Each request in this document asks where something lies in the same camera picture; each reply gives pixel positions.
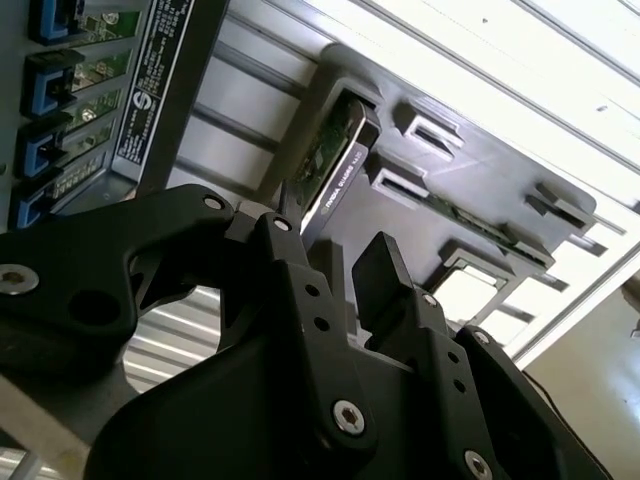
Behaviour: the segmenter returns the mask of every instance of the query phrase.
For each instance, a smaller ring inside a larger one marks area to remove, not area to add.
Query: metal panel
[[[209,62],[197,101],[276,141],[298,107],[296,99],[217,58]]]
[[[309,3],[318,4],[315,0]],[[556,123],[616,157],[617,161],[631,165],[638,161],[635,152],[640,149],[640,138],[624,125],[602,115],[603,109],[612,104],[623,105],[631,115],[638,115],[638,85],[513,2],[370,0],[363,3],[383,10],[426,41],[446,45],[470,68],[490,75],[513,94],[526,99]],[[637,118],[634,129],[640,133]]]
[[[304,87],[309,85],[316,69],[315,62],[273,40],[251,24],[233,17],[225,20],[218,42],[242,52]]]
[[[446,48],[407,35],[406,30],[393,22],[347,0],[269,3],[429,92],[561,176],[580,179],[628,206],[638,202],[640,177],[629,175],[626,167],[559,127],[534,110],[531,102],[521,101],[511,90],[500,87],[491,76],[470,71],[463,58],[452,55]]]
[[[333,43],[330,36],[262,0],[233,0],[229,15],[312,60],[317,60],[322,49]]]
[[[271,161],[270,153],[193,117],[179,155],[252,190],[258,187]]]
[[[518,0],[516,3],[538,13],[603,62],[640,79],[640,57],[629,48],[640,43],[637,0]]]
[[[0,455],[0,480],[29,480],[31,478],[37,480],[60,480],[62,477],[53,469],[47,467],[46,465],[40,469],[37,477],[12,477],[14,474],[14,470],[20,464],[20,462],[25,458],[26,454],[19,450],[5,450],[1,452]]]
[[[220,340],[220,296],[197,288],[182,302],[164,305],[140,319],[124,356],[134,388],[145,391],[216,352]]]

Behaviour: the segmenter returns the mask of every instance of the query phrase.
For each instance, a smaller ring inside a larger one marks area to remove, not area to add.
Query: mounting hole
[[[274,219],[273,223],[276,225],[276,227],[278,227],[280,230],[284,230],[285,232],[288,232],[289,230],[291,230],[291,225],[289,225],[287,222],[285,222],[281,218]]]
[[[320,290],[318,290],[316,287],[314,287],[313,285],[307,285],[306,287],[304,287],[304,289],[307,291],[307,293],[309,295],[311,295],[312,297],[318,297],[320,296]]]
[[[224,203],[222,203],[213,195],[205,195],[204,204],[209,208],[213,208],[214,210],[222,210],[224,208]]]
[[[453,385],[456,387],[456,389],[460,392],[460,393],[464,393],[467,391],[467,387],[464,386],[464,383],[462,383],[460,380],[454,380],[453,381]]]
[[[97,290],[76,293],[69,302],[69,313],[83,325],[104,326],[120,315],[120,305],[111,295]]]
[[[329,328],[331,328],[329,322],[327,322],[324,318],[316,317],[313,323],[318,330],[321,330],[323,332],[328,332]]]

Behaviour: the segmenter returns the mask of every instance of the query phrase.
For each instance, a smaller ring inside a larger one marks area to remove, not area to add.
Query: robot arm
[[[3,375],[91,445],[86,480],[608,478],[486,332],[447,327],[384,233],[353,269],[372,336],[350,343],[291,195],[280,211],[187,186],[0,237]],[[223,295],[218,353],[135,397],[119,360],[137,319],[196,285]]]

